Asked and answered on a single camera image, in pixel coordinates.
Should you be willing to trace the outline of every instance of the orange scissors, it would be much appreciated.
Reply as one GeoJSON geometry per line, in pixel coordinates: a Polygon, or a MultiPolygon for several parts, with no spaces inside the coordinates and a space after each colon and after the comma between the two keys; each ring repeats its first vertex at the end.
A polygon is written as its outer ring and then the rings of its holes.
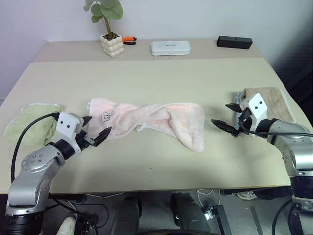
{"type": "Polygon", "coordinates": [[[125,45],[135,45],[137,38],[135,37],[126,37],[123,38],[122,41],[125,45]]]}

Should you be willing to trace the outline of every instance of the white bubble pot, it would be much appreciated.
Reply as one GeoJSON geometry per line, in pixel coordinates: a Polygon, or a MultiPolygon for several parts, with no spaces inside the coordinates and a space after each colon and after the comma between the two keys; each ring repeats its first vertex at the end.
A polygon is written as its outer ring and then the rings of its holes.
{"type": "Polygon", "coordinates": [[[112,40],[105,39],[104,35],[100,36],[101,45],[103,51],[108,54],[110,57],[116,57],[119,54],[124,52],[122,37],[118,36],[112,40]]]}

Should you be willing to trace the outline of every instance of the black box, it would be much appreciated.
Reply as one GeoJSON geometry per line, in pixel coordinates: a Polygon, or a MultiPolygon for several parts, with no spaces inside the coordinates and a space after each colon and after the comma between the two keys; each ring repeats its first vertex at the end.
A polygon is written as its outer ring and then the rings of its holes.
{"type": "Polygon", "coordinates": [[[216,44],[218,47],[249,49],[250,46],[252,45],[252,39],[251,38],[219,36],[216,44]]]}

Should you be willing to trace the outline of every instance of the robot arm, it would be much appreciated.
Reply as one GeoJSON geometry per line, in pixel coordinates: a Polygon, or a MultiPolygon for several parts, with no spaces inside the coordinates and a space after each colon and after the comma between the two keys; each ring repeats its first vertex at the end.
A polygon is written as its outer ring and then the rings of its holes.
{"type": "Polygon", "coordinates": [[[89,145],[98,146],[111,128],[90,139],[82,130],[91,117],[61,112],[56,132],[60,138],[27,155],[8,195],[3,234],[40,234],[51,181],[65,161],[89,145]]]}
{"type": "Polygon", "coordinates": [[[240,128],[236,130],[220,120],[212,122],[235,137],[240,133],[257,135],[278,148],[291,181],[292,201],[299,211],[293,217],[294,229],[297,234],[313,234],[313,142],[309,130],[299,124],[266,119],[267,106],[260,94],[246,98],[240,105],[226,106],[242,113],[240,128]]]}

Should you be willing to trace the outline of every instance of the table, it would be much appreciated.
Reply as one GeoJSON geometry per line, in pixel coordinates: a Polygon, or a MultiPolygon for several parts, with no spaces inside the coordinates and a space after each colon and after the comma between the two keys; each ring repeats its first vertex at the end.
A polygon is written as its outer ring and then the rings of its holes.
{"type": "MultiPolygon", "coordinates": [[[[70,158],[51,185],[52,193],[86,193],[193,188],[251,188],[289,185],[280,152],[262,138],[237,139],[211,119],[233,123],[224,105],[246,87],[281,88],[298,123],[313,129],[288,95],[272,67],[252,45],[249,50],[216,47],[214,40],[193,39],[188,56],[153,57],[151,41],[125,46],[109,58],[99,42],[59,42],[43,47],[0,107],[0,133],[29,103],[62,104],[65,111],[88,115],[94,97],[134,105],[195,102],[205,112],[204,153],[153,130],[90,147],[70,158]]],[[[0,193],[10,187],[14,145],[0,137],[0,193]]],[[[35,148],[21,147],[20,164],[35,148]]]]}

